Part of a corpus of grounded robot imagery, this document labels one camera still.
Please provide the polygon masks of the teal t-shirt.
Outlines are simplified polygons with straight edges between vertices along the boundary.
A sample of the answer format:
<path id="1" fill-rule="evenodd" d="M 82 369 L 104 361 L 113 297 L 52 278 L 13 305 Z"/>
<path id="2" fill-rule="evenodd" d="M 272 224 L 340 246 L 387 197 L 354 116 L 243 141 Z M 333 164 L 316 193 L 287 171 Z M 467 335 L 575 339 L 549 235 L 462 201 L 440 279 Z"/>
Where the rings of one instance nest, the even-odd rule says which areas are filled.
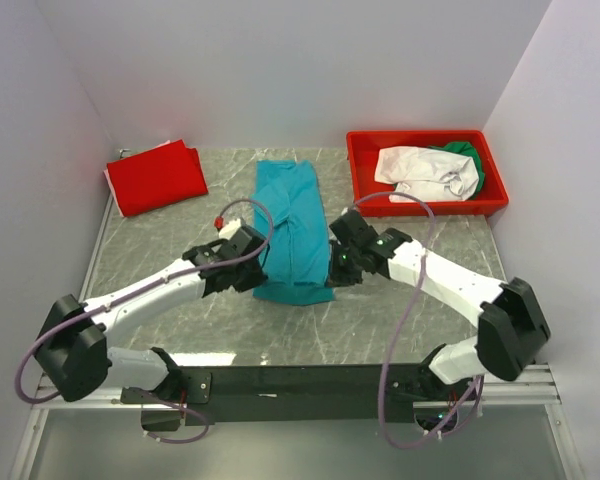
<path id="1" fill-rule="evenodd" d="M 260 256 L 268 280 L 253 291 L 260 300 L 293 306 L 330 302 L 326 285 L 330 245 L 316 172 L 308 161 L 262 160 L 252 199 L 273 219 L 270 248 Z"/>

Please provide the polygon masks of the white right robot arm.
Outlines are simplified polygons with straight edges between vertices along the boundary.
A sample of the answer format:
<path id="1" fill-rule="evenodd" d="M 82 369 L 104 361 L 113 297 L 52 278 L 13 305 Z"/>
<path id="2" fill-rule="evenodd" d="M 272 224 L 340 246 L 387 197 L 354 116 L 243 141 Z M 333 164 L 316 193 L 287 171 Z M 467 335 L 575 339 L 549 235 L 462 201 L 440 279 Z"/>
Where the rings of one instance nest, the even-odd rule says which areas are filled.
<path id="1" fill-rule="evenodd" d="M 400 387 L 413 399 L 440 399 L 486 373 L 512 382 L 549 341 L 551 331 L 532 287 L 487 277 L 447 260 L 395 228 L 377 232 L 348 210 L 334 220 L 329 278 L 354 285 L 364 273 L 419 287 L 476 328 L 475 336 L 435 348 Z"/>

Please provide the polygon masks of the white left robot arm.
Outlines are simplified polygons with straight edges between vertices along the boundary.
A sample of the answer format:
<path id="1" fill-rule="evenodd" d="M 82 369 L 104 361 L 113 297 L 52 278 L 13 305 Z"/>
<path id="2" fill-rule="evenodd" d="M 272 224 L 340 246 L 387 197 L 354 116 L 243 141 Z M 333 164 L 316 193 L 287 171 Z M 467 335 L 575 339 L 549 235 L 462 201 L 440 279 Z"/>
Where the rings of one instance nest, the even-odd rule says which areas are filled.
<path id="1" fill-rule="evenodd" d="M 178 400 L 187 391 L 187 381 L 164 349 L 125 349 L 118 341 L 184 303 L 263 284 L 267 277 L 259 254 L 265 241 L 254 227 L 238 223 L 118 291 L 83 302 L 72 295 L 62 297 L 40 331 L 35 360 L 66 402 L 82 400 L 103 386 L 136 389 L 159 402 Z"/>

